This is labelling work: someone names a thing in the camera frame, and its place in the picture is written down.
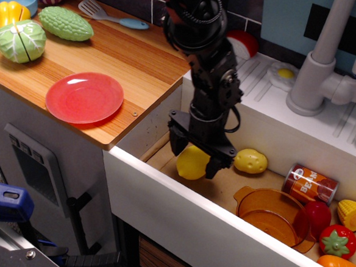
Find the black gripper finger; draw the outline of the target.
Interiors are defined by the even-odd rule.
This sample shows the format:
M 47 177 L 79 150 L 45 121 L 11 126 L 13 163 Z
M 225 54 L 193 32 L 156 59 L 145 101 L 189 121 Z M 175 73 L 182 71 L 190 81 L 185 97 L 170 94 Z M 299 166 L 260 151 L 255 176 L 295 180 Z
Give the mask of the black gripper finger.
M 205 177 L 213 179 L 216 173 L 222 169 L 229 168 L 233 164 L 233 157 L 231 156 L 212 156 L 205 167 Z
M 171 150 L 175 156 L 178 156 L 188 145 L 188 132 L 182 129 L 170 129 Z

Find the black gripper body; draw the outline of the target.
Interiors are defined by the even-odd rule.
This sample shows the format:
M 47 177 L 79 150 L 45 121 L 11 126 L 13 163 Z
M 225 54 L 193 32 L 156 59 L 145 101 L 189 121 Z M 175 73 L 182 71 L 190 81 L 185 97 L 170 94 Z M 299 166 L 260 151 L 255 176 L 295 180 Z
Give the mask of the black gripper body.
M 231 129 L 226 128 L 229 111 L 219 115 L 215 119 L 202 119 L 194 114 L 192 110 L 183 112 L 171 110 L 168 121 L 170 129 L 182 129 L 188 132 L 188 143 L 198 147 L 209 156 L 236 156 L 237 150 L 227 138 L 227 134 L 236 132 L 239 126 Z

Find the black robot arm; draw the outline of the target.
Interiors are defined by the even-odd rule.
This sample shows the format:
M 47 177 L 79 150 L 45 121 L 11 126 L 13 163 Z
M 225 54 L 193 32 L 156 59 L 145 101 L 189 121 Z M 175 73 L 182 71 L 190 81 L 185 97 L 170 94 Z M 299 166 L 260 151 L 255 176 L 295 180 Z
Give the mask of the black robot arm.
M 243 92 L 237 75 L 237 60 L 227 38 L 227 15 L 221 0 L 165 0 L 163 23 L 167 41 L 181 52 L 191 69 L 194 95 L 189 110 L 169 113 L 171 149 L 179 155 L 188 143 L 206 152 L 210 160 L 205 176 L 229 168 L 237 150 L 227 134 L 229 113 L 240 120 L 236 105 Z

